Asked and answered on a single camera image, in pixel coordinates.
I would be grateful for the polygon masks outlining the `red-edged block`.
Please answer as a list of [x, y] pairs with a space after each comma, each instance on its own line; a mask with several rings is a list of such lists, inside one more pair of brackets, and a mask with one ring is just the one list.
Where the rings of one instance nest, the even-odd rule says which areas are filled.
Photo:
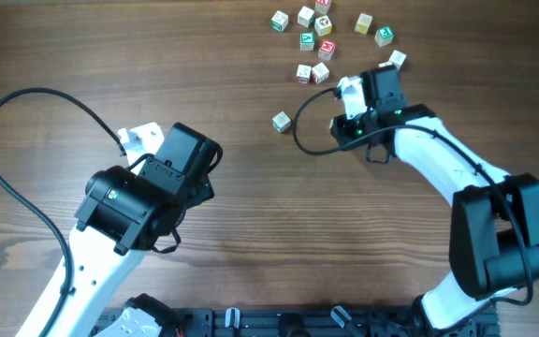
[[290, 127], [291, 123], [291, 119], [284, 111], [279, 112], [272, 118], [272, 125], [280, 134], [283, 134]]

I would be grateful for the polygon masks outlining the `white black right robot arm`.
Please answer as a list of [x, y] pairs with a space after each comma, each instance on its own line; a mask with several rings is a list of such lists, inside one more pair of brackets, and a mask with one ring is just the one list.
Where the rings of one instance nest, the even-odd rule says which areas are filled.
[[414, 336], [451, 332], [510, 293], [532, 300], [539, 280], [539, 181], [492, 166], [457, 140], [427, 106], [409, 105], [395, 66], [345, 77], [344, 113], [330, 123], [341, 151], [382, 147], [421, 173], [451, 207], [450, 272], [413, 303]]

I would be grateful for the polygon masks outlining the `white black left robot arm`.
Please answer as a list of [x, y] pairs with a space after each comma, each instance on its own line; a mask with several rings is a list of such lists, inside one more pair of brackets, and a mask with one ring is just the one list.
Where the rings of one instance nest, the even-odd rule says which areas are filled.
[[48, 334], [88, 335], [157, 240], [175, 236], [186, 211], [214, 196], [209, 174], [223, 155], [216, 141], [181, 123], [168, 133], [148, 123], [118, 134], [128, 164], [100, 170], [86, 184], [69, 234], [72, 261], [60, 262], [21, 336], [41, 334], [67, 270], [72, 271], [70, 290]]

